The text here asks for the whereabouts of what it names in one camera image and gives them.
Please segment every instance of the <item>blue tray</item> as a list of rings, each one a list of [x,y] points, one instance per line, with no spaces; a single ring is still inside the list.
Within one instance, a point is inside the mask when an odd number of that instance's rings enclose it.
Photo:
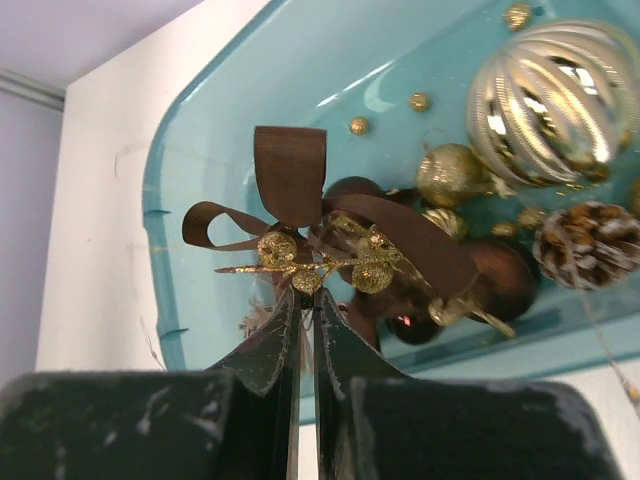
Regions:
[[[384,188],[411,186],[425,143],[467,143],[467,89],[481,64],[512,35],[502,21],[509,4],[274,0],[187,86],[157,131],[143,192],[158,334],[168,368],[200,369],[219,360],[243,338],[239,323],[248,299],[266,298],[265,286],[250,276],[214,273],[252,263],[252,254],[183,247],[181,239],[185,212],[201,200],[272,220],[258,201],[253,177],[254,126],[326,129],[327,185],[364,175]],[[639,2],[541,0],[533,6],[533,24],[590,17],[640,39]],[[429,93],[428,112],[407,107],[414,91]],[[357,115],[370,119],[370,134],[349,133],[348,122]],[[636,148],[616,162],[615,174],[601,187],[571,196],[537,191],[536,202],[562,207],[586,197],[624,204],[631,180],[640,174]],[[518,199],[486,198],[469,204],[464,214],[472,233],[482,234],[519,208]],[[230,223],[220,223],[211,232],[217,243],[244,239]],[[339,279],[330,279],[329,287],[339,300],[348,300],[350,288]],[[586,368],[605,361],[585,317],[587,302],[617,358],[631,358],[640,355],[639,290],[637,276],[588,296],[548,282],[517,322],[514,340],[463,321],[421,347],[382,332],[383,353],[423,378],[537,377]],[[303,420],[313,419],[311,393],[307,379]]]

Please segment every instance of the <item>brown ribbon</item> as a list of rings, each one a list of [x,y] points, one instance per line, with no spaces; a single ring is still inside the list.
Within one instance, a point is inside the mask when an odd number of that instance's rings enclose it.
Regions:
[[[297,230],[318,225],[324,215],[341,210],[378,225],[445,302],[465,292],[478,276],[470,254],[413,209],[374,195],[338,193],[322,198],[326,142],[324,130],[256,127],[254,159],[258,190],[265,209],[279,223],[270,226],[238,210],[200,202],[184,217],[184,241],[217,251],[252,250],[269,229]],[[256,238],[214,245],[207,230],[215,218],[224,214]]]

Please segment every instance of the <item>white surface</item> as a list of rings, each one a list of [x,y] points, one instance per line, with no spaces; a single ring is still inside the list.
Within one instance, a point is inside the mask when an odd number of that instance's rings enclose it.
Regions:
[[[0,93],[0,388],[36,364],[62,114]]]
[[[64,88],[200,1],[6,0],[0,67]]]
[[[159,368],[146,338],[157,313],[141,212],[148,147],[171,101],[264,3],[207,0],[69,87],[39,369]],[[609,377],[564,378],[596,405],[627,477],[640,479],[640,423]],[[301,479],[317,478],[314,437],[303,429]]]

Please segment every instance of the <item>snow-tipped pine cone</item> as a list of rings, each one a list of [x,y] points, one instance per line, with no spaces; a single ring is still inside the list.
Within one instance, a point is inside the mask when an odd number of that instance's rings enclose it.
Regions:
[[[640,221],[598,202],[557,210],[538,230],[533,255],[542,272],[565,287],[605,287],[640,265]]]

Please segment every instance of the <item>white table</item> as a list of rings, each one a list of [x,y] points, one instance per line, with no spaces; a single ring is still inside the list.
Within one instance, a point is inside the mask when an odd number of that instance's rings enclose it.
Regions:
[[[265,3],[205,0],[69,87],[38,369],[160,368],[141,220],[148,148],[172,100]],[[640,362],[628,368],[640,382]],[[640,423],[612,373],[563,379],[599,412],[627,478],[640,479]],[[317,478],[313,427],[300,455],[300,478]]]

